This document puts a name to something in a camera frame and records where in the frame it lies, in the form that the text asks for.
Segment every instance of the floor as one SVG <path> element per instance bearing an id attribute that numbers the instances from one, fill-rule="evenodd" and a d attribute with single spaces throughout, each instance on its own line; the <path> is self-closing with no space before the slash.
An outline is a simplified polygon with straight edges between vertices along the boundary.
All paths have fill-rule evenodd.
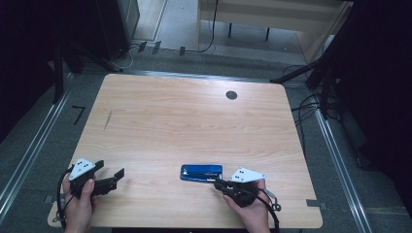
<path id="1" fill-rule="evenodd" d="M 167 0 L 137 0 L 137 3 L 140 19 L 132 38 L 138 41 L 154 41 L 164 15 Z"/>
<path id="2" fill-rule="evenodd" d="M 306 64 L 294 32 L 273 29 L 269 41 L 265 42 L 264 28 L 234 25 L 229 39 L 225 23 L 216 24 L 215 41 L 209 50 L 180 56 L 180 47 L 194 49 L 195 9 L 196 1 L 168 0 L 154 39 L 147 40 L 148 47 L 141 52 L 135 49 L 130 56 L 125 55 L 113 62 L 120 67 L 128 66 L 124 69 L 128 74 L 180 74 L 266 83 Z M 202 22 L 202 48 L 210 43 L 210 26 L 210 22 Z M 155 42 L 161 42 L 158 53 L 153 52 Z M 143 41 L 134 40 L 133 43 L 138 46 Z M 3 190 L 14 188 L 18 191 L 6 198 L 12 200 L 9 206 L 2 207 L 0 232 L 61 232 L 46 223 L 52 201 L 50 197 L 54 194 L 58 175 L 76 149 L 98 87 L 107 74 L 87 59 L 85 65 L 82 75 L 69 75 L 66 79 L 68 92 L 60 105 L 51 106 L 51 89 L 0 145 L 0 163 L 7 164 L 2 166 L 0 186 Z M 301 75 L 285 83 L 291 108 L 298 107 L 309 94 L 319 92 L 317 89 L 308 90 L 305 80 L 305 75 Z M 83 115 L 76 106 L 86 107 Z M 56 112 L 55 116 L 51 116 L 52 111 Z M 320 229 L 303 231 L 410 232 L 412 220 L 404 210 L 392 181 L 379 171 L 364 171 L 358 167 L 356 152 L 344 125 L 333 119 L 323 120 L 316 111 L 305 110 L 302 114 L 308 118 L 298 124 L 296 130 L 305 150 L 315 192 L 323 204 L 321 212 L 324 219 Z M 36 133 L 47 117 L 51 123 L 43 125 L 45 136 L 39 138 Z M 297 112 L 293 112 L 293 117 L 300 122 Z M 26 164 L 29 169 L 20 171 L 15 178 L 13 174 L 16 174 L 19 164 Z M 6 203 L 5 194 L 2 192 L 0 196 L 2 205 Z M 357 215 L 364 215 L 367 222 L 359 221 Z M 298 230 L 283 229 L 282 232 Z M 102 228 L 91 230 L 110 231 Z"/>

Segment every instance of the table top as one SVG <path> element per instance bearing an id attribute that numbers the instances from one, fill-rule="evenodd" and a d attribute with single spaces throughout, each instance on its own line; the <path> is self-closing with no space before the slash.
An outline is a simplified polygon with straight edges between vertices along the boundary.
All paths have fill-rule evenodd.
<path id="1" fill-rule="evenodd" d="M 224 180 L 239 167 L 263 173 L 281 228 L 323 224 L 306 204 L 316 195 L 279 84 L 108 75 L 71 164 L 79 157 L 104 160 L 97 180 L 125 170 L 118 189 L 97 197 L 92 226 L 243 228 L 212 184 L 180 179 L 183 164 L 222 164 Z"/>

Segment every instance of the power cord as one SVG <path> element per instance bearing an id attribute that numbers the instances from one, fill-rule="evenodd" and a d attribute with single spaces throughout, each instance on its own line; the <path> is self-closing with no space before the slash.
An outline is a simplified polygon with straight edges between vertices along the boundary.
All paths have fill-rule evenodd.
<path id="1" fill-rule="evenodd" d="M 216 23 L 216 13 L 218 12 L 218 3 L 219 3 L 219 0 L 216 0 L 215 13 L 213 15 L 213 24 L 212 24 L 212 41 L 210 42 L 209 46 L 205 50 L 186 50 L 186 51 L 198 52 L 198 53 L 205 52 L 213 45 L 213 42 L 215 41 L 215 23 Z"/>
<path id="2" fill-rule="evenodd" d="M 292 67 L 303 67 L 304 65 L 290 65 L 290 66 L 288 66 L 288 67 L 286 67 L 284 70 L 283 70 L 283 76 L 285 76 L 286 75 L 286 71 L 287 70 L 289 70 L 290 68 L 292 68 Z M 309 79 L 309 77 L 308 77 L 308 73 L 309 71 L 306 71 L 305 72 L 305 77 L 306 77 L 306 79 Z"/>
<path id="3" fill-rule="evenodd" d="M 70 198 L 70 200 L 64 205 L 64 207 L 62 207 L 61 205 L 61 193 L 60 193 L 60 189 L 61 189 L 61 185 L 63 184 L 63 180 L 66 177 L 67 174 L 71 173 L 73 171 L 74 166 L 72 166 L 71 168 L 67 169 L 60 177 L 59 181 L 58 181 L 58 185 L 57 185 L 57 213 L 55 215 L 55 218 L 52 220 L 52 222 L 57 222 L 60 221 L 61 223 L 61 227 L 63 229 L 66 229 L 66 214 L 64 213 L 67 205 L 70 203 L 70 201 L 73 199 L 74 195 Z"/>
<path id="4" fill-rule="evenodd" d="M 139 47 L 140 47 L 140 45 L 139 45 L 139 46 L 136 46 L 136 47 L 132 47 L 132 48 L 130 48 L 130 50 L 128 51 L 128 55 L 129 55 L 129 57 L 130 57 L 130 64 L 128 64 L 127 66 L 119 66 L 118 64 L 116 64 L 116 63 L 113 62 L 113 61 L 109 61 L 109 63 L 111 63 L 112 65 L 118 67 L 119 69 L 127 69 L 127 68 L 130 68 L 130 67 L 133 65 L 133 62 L 134 62 L 134 59 L 133 59 L 133 56 L 131 55 L 131 52 L 132 52 L 133 50 L 135 50 L 136 48 L 139 48 Z"/>

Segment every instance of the cable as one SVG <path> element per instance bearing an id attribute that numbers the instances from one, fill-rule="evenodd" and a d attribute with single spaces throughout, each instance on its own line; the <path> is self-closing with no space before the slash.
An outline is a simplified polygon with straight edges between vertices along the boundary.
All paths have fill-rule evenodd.
<path id="1" fill-rule="evenodd" d="M 245 192 L 245 193 L 247 193 L 247 194 L 249 194 L 249 195 L 251 195 L 251 196 L 253 196 L 253 197 L 255 197 L 255 198 L 257 198 L 257 200 L 259 200 L 261 203 L 263 203 L 263 205 L 266 207 L 266 209 L 267 209 L 267 211 L 272 215 L 272 217 L 273 217 L 273 220 L 274 220 L 274 223 L 275 223 L 275 233 L 279 233 L 279 219 L 278 219 L 278 217 L 276 216 L 276 213 L 275 213 L 275 211 L 273 210 L 273 208 L 269 205 L 269 204 L 267 204 L 267 202 L 265 202 L 261 197 L 259 197 L 258 195 L 254 195 L 252 192 L 250 192 L 250 191 L 248 191 L 248 190 L 245 190 L 245 189 L 242 189 L 242 188 L 238 188 L 238 187 L 233 187 L 233 190 L 234 191 L 241 191 L 241 192 Z"/>
<path id="2" fill-rule="evenodd" d="M 216 13 L 218 12 L 218 3 L 219 3 L 219 0 L 216 0 L 215 13 L 213 15 L 213 24 L 212 24 L 212 41 L 210 42 L 208 48 L 206 48 L 205 50 L 186 50 L 186 52 L 205 52 L 212 46 L 213 42 L 215 41 L 215 23 L 216 23 Z"/>
<path id="3" fill-rule="evenodd" d="M 119 69 L 127 69 L 127 68 L 130 68 L 130 67 L 133 65 L 133 61 L 134 61 L 133 56 L 131 55 L 131 52 L 132 52 L 133 50 L 135 50 L 136 48 L 139 48 L 139 46 L 132 47 L 132 48 L 130 48 L 130 50 L 128 51 L 129 57 L 130 57 L 130 59 L 131 59 L 130 64 L 129 64 L 128 66 L 122 67 L 122 66 L 117 65 L 117 64 L 116 64 L 115 62 L 113 62 L 113 61 L 109 61 L 109 63 L 111 63 L 112 65 L 118 67 Z"/>
<path id="4" fill-rule="evenodd" d="M 286 74 L 285 74 L 285 72 L 288 70 L 288 69 L 290 69 L 291 67 L 303 67 L 304 65 L 290 65 L 290 66 L 288 66 L 288 67 L 286 67 L 284 70 L 283 70 L 283 76 L 285 76 Z M 306 76 L 306 79 L 309 79 L 309 77 L 308 77 L 308 73 L 309 71 L 306 71 L 305 72 L 305 76 Z"/>
<path id="5" fill-rule="evenodd" d="M 58 185 L 57 185 L 57 213 L 56 213 L 56 217 L 52 220 L 53 222 L 56 221 L 60 221 L 61 223 L 61 227 L 63 227 L 63 229 L 66 229 L 66 216 L 64 214 L 64 210 L 66 209 L 67 204 L 69 204 L 69 202 L 72 200 L 72 198 L 64 205 L 64 208 L 61 208 L 61 194 L 60 194 L 60 189 L 61 189 L 61 185 L 63 184 L 63 180 L 66 177 L 67 174 L 71 173 L 73 171 L 73 167 L 67 169 L 60 177 L 59 181 L 58 181 Z"/>
<path id="6" fill-rule="evenodd" d="M 303 132 L 303 126 L 302 126 L 302 121 L 311 117 L 317 110 L 319 110 L 321 108 L 321 102 L 312 102 L 309 104 L 304 104 L 308 99 L 315 97 L 315 96 L 322 96 L 322 94 L 311 94 L 308 97 L 306 97 L 305 99 L 303 99 L 300 104 L 299 107 L 297 108 L 291 108 L 291 111 L 298 111 L 297 114 L 297 120 L 294 121 L 295 126 L 299 127 L 299 131 L 300 131 L 300 135 L 301 135 L 301 144 L 302 144 L 302 150 L 303 150 L 303 155 L 306 158 L 306 141 L 305 141 L 305 135 Z M 326 115 L 332 119 L 336 119 L 338 121 L 340 121 L 340 115 L 339 113 L 336 114 L 336 116 L 332 116 L 328 111 L 329 110 L 337 110 L 337 108 L 335 107 L 336 103 L 326 103 Z M 306 113 L 302 113 L 302 110 L 304 109 L 309 109 L 308 112 Z"/>

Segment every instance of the blue object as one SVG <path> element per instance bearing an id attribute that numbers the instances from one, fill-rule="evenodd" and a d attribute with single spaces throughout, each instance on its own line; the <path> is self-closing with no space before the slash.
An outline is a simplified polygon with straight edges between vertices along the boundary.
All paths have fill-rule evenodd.
<path id="1" fill-rule="evenodd" d="M 181 168 L 181 179 L 189 182 L 212 183 L 222 179 L 222 165 L 184 164 Z"/>

